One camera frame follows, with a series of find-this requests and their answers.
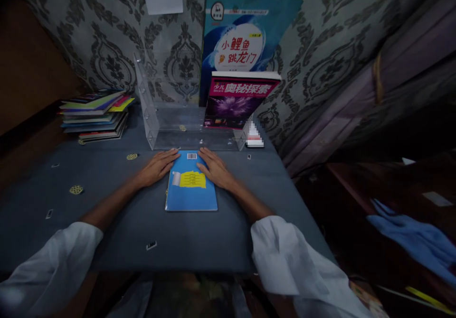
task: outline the fireworks image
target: fireworks image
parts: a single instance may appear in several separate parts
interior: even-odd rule
[[[248,117],[263,100],[258,97],[211,96],[206,113],[211,116]]]

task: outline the book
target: book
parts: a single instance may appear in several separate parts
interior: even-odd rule
[[[74,97],[69,100],[62,101],[65,103],[60,106],[60,109],[91,109],[100,107],[101,105],[111,101],[114,98],[118,98],[120,95],[125,93],[125,91],[117,91],[113,94],[89,94]]]
[[[217,211],[215,186],[196,166],[206,163],[196,150],[181,150],[168,181],[166,211]]]
[[[119,96],[109,100],[108,102],[98,106],[95,109],[63,109],[58,114],[81,116],[81,115],[104,115],[112,107],[114,103],[119,99]]]
[[[124,129],[126,120],[128,117],[128,113],[123,113],[122,117],[119,121],[119,124],[117,127],[113,130],[109,131],[92,131],[90,133],[81,133],[79,134],[79,138],[82,139],[83,141],[86,140],[92,140],[94,138],[112,138],[112,137],[119,137],[122,134],[122,131]]]
[[[71,116],[66,115],[63,119],[64,124],[73,123],[88,123],[88,122],[110,122],[112,121],[114,113],[105,115],[87,115],[87,116]]]
[[[75,127],[68,127],[63,131],[63,133],[81,133],[81,132],[88,132],[88,131],[113,131],[117,128],[120,123],[120,120],[123,118],[122,113],[116,113],[117,115],[114,116],[112,122],[101,122],[102,124],[98,123],[86,123],[83,126],[75,126]]]
[[[281,80],[275,72],[213,71],[204,127],[243,129]]]
[[[113,135],[113,136],[101,136],[101,137],[95,137],[95,138],[86,138],[86,139],[83,139],[83,141],[88,143],[88,142],[106,141],[106,140],[119,140],[119,139],[122,138],[122,135],[123,135],[123,133],[125,131],[125,128],[127,126],[126,120],[127,119],[125,118],[125,121],[119,127],[118,133],[116,135]]]
[[[206,0],[199,105],[212,71],[264,71],[303,0]]]
[[[134,98],[130,96],[124,96],[119,101],[113,104],[111,108],[109,108],[109,112],[123,112],[130,104],[132,104]]]

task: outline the wall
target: wall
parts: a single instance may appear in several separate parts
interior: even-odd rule
[[[198,101],[199,85],[188,80],[200,73],[204,0],[162,16],[147,15],[144,0],[26,1],[88,87],[132,89],[133,51],[146,49],[152,96]],[[304,0],[268,67],[284,80],[258,111],[274,144],[304,132],[421,1]]]

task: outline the white sleeve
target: white sleeve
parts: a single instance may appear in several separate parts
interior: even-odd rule
[[[371,317],[345,273],[321,256],[302,232],[278,216],[251,228],[253,261],[266,291],[294,297],[300,317]]]
[[[2,309],[11,316],[35,317],[64,308],[79,290],[102,238],[100,229],[83,222],[57,231],[0,283]]]

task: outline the blue tablecloth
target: blue tablecloth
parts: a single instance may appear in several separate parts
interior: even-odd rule
[[[138,111],[133,106],[121,140],[84,146],[76,140],[64,142],[4,193],[0,208],[0,271],[12,271],[55,231],[76,221],[156,153],[147,143]],[[295,224],[315,250],[334,261],[266,133],[261,127],[259,130],[265,148],[218,154],[264,203]],[[139,157],[127,160],[132,153],[139,153]],[[217,188],[216,212],[166,212],[167,184],[166,176],[132,199],[105,234],[92,268],[254,272],[250,224],[235,199]],[[74,185],[82,186],[84,192],[72,195],[69,189]],[[52,216],[45,219],[50,209]],[[146,245],[154,241],[157,247],[147,251]]]

